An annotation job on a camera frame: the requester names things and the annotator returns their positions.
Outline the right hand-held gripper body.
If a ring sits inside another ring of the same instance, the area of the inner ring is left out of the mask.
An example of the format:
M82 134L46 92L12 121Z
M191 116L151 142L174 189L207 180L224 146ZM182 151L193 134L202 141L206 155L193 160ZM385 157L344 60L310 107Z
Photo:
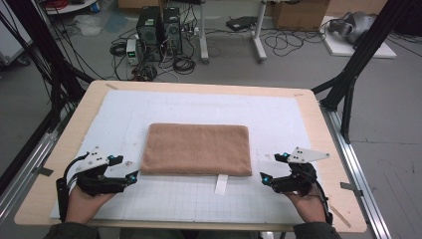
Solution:
M307 195L312 184L317 181L317 171L313 162L329 158L330 154L297 146L289 155L287 165L291 169L291 174L273 178L272 189L277 193L296 191L301 195Z

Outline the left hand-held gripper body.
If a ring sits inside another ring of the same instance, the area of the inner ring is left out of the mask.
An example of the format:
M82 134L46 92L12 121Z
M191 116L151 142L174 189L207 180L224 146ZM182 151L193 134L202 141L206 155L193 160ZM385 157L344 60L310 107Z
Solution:
M110 167L108 155L98 147L88 151L86 157L77 166L77 186L90 196L99 194L120 193L127 188L125 177L115 178L105 176Z

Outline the tan towel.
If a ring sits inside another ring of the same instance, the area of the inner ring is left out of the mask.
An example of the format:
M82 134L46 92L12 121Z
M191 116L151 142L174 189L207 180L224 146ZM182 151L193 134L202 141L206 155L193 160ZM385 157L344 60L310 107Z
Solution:
M251 176L249 130L244 125L153 123L149 126L142 174L217 175L215 193L225 193L225 176Z

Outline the person's left hand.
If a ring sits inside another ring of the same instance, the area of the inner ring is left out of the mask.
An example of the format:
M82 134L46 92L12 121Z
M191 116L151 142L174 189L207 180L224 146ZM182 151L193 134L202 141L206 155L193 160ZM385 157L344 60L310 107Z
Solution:
M75 186L69 196L66 222L86 224L91 221L101 207L113 198L113 194L90 196Z

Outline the person's right hand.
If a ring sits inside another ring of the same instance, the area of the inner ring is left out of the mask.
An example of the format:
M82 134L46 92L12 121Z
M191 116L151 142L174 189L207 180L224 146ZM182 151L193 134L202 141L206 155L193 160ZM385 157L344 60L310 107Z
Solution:
M308 195L287 192L286 196L294 204L299 215L306 223L325 222L324 208L316 192L310 192Z

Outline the thin wooden stick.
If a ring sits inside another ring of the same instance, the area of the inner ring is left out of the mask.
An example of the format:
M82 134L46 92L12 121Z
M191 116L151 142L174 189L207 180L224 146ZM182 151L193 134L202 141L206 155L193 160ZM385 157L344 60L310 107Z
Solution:
M351 227L351 223L349 220L350 212L348 209L344 207L340 207L339 205L335 205L332 203L330 203L328 206L329 206L330 211L335 215L335 219L337 222L341 223L346 228Z

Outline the white foam mat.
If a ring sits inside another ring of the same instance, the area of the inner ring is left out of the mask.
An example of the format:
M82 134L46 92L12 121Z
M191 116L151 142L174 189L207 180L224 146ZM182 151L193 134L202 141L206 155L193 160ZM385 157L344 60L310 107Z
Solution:
M73 176L79 156L95 148L120 155L109 177L137 174L137 183L116 195L97 217L152 223L297 224L301 218L285 196L261 175L290 174L275 154L309 148L305 114L296 98L113 90L105 95L83 142L66 158L60 175ZM155 123L242 125L249 144L237 156L250 161L249 176L146 174L141 171L148 130Z

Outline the white power supply unit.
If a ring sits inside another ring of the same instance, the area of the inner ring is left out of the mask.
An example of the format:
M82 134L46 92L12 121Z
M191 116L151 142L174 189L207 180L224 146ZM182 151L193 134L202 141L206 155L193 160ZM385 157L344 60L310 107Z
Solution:
M126 56L131 65L135 66L138 64L138 51L135 39L128 39L126 41Z

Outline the white floor board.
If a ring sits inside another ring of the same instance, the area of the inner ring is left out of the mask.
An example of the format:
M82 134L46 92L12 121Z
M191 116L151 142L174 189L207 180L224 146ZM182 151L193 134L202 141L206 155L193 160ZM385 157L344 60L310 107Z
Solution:
M324 16L319 29L324 44L333 56L351 57L354 54L352 46L337 33L331 33L327 29L330 20L332 20L331 16ZM385 43L382 43L373 57L376 59L395 59L396 54Z

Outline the large black computer tower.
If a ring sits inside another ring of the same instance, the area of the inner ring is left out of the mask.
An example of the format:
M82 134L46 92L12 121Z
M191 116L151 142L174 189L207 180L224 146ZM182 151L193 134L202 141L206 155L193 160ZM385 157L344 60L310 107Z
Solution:
M158 6L145 6L140 9L136 31L141 45L146 48L148 61L160 61L160 45L163 42L163 24Z

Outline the black metal stand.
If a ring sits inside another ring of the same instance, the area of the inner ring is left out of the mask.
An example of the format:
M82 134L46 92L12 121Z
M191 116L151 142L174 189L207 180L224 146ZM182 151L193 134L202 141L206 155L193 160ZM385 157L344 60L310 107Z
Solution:
M329 90L327 96L320 101L329 112L336 112L338 104L343 102L340 135L347 144L350 144L351 108L359 75L405 13L417 5L422 5L422 0L387 0L343 70L336 77L312 89L315 95Z
M45 20L41 17L32 0L4 1L41 54L41 56L38 56L33 51L18 30L13 28L12 24L0 11L0 21L33 60L44 82L51 86L49 92L51 110L47 116L47 125L53 128L62 121L61 112L63 107L65 105L77 105L84 96L85 90L82 88L80 80L90 84L94 79L65 59Z

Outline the clear plastic sheet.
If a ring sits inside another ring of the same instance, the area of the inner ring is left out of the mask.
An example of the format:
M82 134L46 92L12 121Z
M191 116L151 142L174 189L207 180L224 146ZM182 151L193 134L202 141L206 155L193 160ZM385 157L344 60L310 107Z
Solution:
M96 36L102 31L101 19L92 15L78 15L74 18L83 36Z

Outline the flat black device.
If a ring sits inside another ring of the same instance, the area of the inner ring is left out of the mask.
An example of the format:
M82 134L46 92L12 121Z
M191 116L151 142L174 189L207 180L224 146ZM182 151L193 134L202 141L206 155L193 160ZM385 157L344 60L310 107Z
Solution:
M251 16L243 16L236 19L231 19L226 22L226 26L231 29L232 31L241 31L245 29L249 29L250 27L254 26L257 23L256 17Z

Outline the slim black computer tower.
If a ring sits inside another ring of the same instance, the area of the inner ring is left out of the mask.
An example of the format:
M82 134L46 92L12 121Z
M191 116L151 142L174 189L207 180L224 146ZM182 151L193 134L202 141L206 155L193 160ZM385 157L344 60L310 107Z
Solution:
M173 55L180 55L182 53L182 40L180 14L177 7L166 7L163 9L163 24L167 49Z

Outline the cardboard box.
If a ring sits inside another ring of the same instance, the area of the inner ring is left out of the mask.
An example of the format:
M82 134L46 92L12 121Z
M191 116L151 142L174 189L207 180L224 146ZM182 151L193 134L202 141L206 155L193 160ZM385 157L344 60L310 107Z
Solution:
M297 0L279 2L273 10L274 27L281 30L316 31L330 4L330 0Z

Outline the grey plastic shell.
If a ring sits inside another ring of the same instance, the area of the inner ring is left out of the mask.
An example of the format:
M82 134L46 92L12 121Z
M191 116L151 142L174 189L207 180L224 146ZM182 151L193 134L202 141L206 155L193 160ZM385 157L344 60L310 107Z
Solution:
M374 16L364 12L347 12L340 18L330 20L327 29L344 38L349 44L355 45L374 21Z

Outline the round white table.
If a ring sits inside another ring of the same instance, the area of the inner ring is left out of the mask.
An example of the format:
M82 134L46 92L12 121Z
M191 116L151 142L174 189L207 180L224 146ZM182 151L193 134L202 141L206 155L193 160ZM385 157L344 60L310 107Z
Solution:
M66 7L62 9L47 9L48 15L57 15L57 14L64 14L70 13L74 11L79 11L88 7L91 7L93 4L97 4L98 0L85 0L83 4L68 4Z

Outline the grey corner bracket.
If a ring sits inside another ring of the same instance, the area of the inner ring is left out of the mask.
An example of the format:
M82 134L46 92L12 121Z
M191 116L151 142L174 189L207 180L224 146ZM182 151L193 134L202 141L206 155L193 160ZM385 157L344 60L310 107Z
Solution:
M363 191L358 189L354 184L341 182L340 187L342 189L350 190L354 193L355 196L363 196Z

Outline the aluminium rail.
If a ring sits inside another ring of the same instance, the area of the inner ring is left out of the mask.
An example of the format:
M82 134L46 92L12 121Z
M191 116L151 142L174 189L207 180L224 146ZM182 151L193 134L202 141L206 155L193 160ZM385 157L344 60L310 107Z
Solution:
M352 191L363 213L365 223L370 228L372 236L375 239L392 239L354 149L350 143L346 142L340 132L340 117L337 112L330 112L325 108L320 108L320 110L339 153L346 175L350 180Z
M74 110L61 112L58 122L48 112L17 156L0 176L0 224L8 217L19 197L37 176L33 170L43 166L58 142Z

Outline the white desk frame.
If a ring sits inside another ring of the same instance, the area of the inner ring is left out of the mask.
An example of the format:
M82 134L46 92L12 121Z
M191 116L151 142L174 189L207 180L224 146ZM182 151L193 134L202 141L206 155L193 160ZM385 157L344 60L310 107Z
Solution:
M199 45L200 45L200 60L204 64L209 63L209 54L208 54L208 45L205 33L205 7L207 0L199 0L200 1L200 28L199 28ZM267 8L267 3L269 0L258 0L259 2L259 9L257 15L257 24L256 28L251 32L253 43L256 47L258 53L258 62L262 63L267 59L267 54L264 50L262 41L261 41L261 30L263 26L263 21L265 17L265 12Z

